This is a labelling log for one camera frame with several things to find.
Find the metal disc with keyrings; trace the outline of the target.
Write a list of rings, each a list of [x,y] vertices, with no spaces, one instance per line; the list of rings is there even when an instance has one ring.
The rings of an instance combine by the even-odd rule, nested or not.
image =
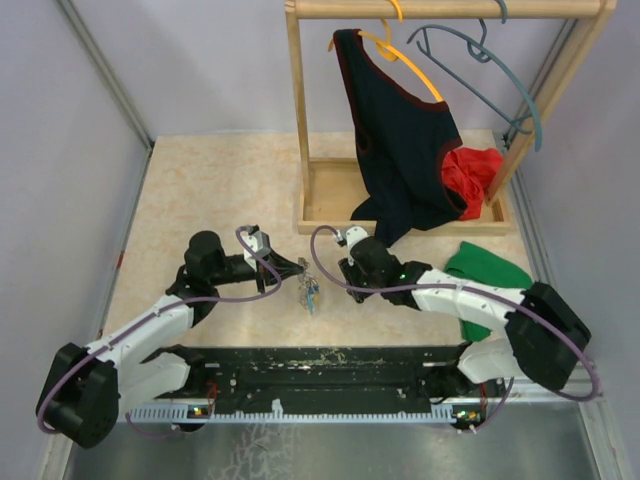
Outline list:
[[[307,299],[306,296],[309,293],[308,287],[311,283],[317,283],[317,280],[311,275],[309,272],[309,262],[306,260],[306,272],[303,275],[298,276],[299,281],[299,303],[301,306],[308,312],[307,310]],[[316,304],[319,297],[319,292],[315,294],[315,310]]]

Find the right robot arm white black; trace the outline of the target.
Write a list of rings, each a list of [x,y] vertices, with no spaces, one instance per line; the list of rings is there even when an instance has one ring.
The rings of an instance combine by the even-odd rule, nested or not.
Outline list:
[[[496,334],[473,342],[446,372],[448,387],[470,395],[481,383],[526,376],[552,391],[565,388],[591,332],[550,285],[503,288],[456,278],[429,264],[402,263],[360,227],[341,233],[348,255],[339,263],[350,295],[363,302],[378,294],[395,306],[447,314]]]

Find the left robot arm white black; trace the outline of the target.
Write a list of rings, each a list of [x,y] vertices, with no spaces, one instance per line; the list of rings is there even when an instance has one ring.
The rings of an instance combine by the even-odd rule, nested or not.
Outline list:
[[[68,343],[55,353],[35,409],[43,433],[89,449],[134,408],[177,390],[194,397],[206,389],[207,371],[168,341],[223,302],[219,287],[252,282],[257,292],[249,299],[257,301],[305,271],[276,253],[258,226],[241,226],[235,235],[242,251],[226,255],[215,232],[194,234],[174,282],[149,310],[99,340]]]

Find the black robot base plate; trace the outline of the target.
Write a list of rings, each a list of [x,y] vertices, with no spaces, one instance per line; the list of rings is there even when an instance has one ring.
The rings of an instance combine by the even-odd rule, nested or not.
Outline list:
[[[218,414],[267,413],[273,401],[294,415],[428,413],[454,398],[499,397],[456,367],[461,346],[174,347],[191,363],[186,384],[166,399],[211,400]]]

